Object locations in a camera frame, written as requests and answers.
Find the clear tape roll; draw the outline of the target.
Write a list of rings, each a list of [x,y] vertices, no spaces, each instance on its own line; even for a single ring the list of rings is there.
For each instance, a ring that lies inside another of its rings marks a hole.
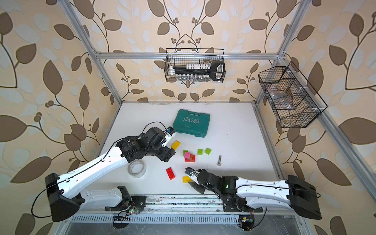
[[[128,164],[128,174],[134,178],[141,178],[146,173],[146,164],[142,160],[134,160]]]

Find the red lego brick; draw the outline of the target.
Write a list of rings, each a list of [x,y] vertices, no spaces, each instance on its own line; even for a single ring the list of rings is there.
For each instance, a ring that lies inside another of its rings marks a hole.
[[[169,177],[170,180],[173,180],[173,179],[176,178],[176,176],[175,176],[175,174],[174,174],[174,172],[173,172],[173,170],[172,170],[171,167],[167,168],[165,171],[166,171],[166,173],[167,173],[167,175],[168,175],[168,177]]]
[[[189,157],[185,157],[185,162],[194,163],[195,160],[196,160],[196,156],[195,155],[191,155]]]

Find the yellow lego brick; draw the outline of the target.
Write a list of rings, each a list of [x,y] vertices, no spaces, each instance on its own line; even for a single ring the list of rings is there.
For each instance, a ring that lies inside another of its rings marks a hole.
[[[180,142],[179,141],[175,141],[172,145],[171,145],[171,148],[176,150],[179,146],[180,146]]]
[[[188,182],[193,182],[193,180],[189,176],[184,176],[183,177],[183,183],[188,183]]]

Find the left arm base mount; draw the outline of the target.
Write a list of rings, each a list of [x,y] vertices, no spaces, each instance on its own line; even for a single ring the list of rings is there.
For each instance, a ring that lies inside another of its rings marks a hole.
[[[109,212],[120,212],[120,211],[129,211],[136,213],[144,210],[146,205],[146,196],[143,195],[134,195],[130,196],[129,199],[122,199],[122,201],[117,204],[115,207],[105,207],[105,211]]]

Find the black socket set rail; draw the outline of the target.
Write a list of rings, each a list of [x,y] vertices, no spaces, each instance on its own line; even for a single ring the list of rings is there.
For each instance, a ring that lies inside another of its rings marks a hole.
[[[170,66],[169,74],[181,75],[189,78],[206,79],[209,81],[222,81],[226,74],[225,63],[209,61],[202,64],[187,64],[185,66]]]

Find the steel hex bolt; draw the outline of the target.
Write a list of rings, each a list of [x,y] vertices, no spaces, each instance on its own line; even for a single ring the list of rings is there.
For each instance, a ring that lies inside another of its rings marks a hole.
[[[216,163],[218,166],[221,166],[221,159],[222,159],[222,156],[220,155],[219,158],[218,158],[218,161]]]

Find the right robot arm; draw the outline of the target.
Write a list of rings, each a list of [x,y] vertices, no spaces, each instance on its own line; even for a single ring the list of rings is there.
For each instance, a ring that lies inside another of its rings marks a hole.
[[[253,181],[236,176],[216,176],[205,169],[185,169],[191,187],[200,194],[213,192],[225,212],[251,212],[258,208],[282,208],[314,220],[322,218],[316,188],[290,175],[280,181]]]

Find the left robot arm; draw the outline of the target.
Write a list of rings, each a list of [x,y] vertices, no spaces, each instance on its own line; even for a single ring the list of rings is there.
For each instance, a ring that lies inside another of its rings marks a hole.
[[[156,156],[168,162],[175,150],[167,143],[175,135],[172,127],[165,131],[152,127],[138,136],[128,136],[113,143],[103,155],[63,175],[52,173],[45,178],[52,220],[66,220],[83,209],[130,211],[135,203],[125,186],[91,191],[88,186],[111,171],[144,156]]]

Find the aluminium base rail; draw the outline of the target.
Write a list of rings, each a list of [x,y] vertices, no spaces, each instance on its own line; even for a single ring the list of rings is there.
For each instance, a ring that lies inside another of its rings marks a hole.
[[[105,211],[105,207],[115,207],[122,199],[129,199],[115,190],[84,190],[73,201],[79,204],[79,212]],[[215,195],[146,195],[144,211],[193,211],[224,212],[223,202]]]

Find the green tool case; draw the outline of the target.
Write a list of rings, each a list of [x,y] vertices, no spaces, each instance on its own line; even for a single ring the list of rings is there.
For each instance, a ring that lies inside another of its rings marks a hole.
[[[210,115],[180,109],[173,123],[175,132],[204,138],[207,135]]]

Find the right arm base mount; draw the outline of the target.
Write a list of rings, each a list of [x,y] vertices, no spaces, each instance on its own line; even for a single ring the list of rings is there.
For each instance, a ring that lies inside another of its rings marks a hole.
[[[247,205],[245,198],[234,195],[221,196],[224,212],[263,212],[263,208],[252,208]]]

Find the clear plastic bag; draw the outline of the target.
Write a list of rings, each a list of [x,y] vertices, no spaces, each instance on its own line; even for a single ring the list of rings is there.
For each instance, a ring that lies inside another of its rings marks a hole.
[[[278,90],[275,86],[268,88],[270,97],[273,100],[274,106],[280,110],[292,110],[293,109],[293,96],[291,94]]]

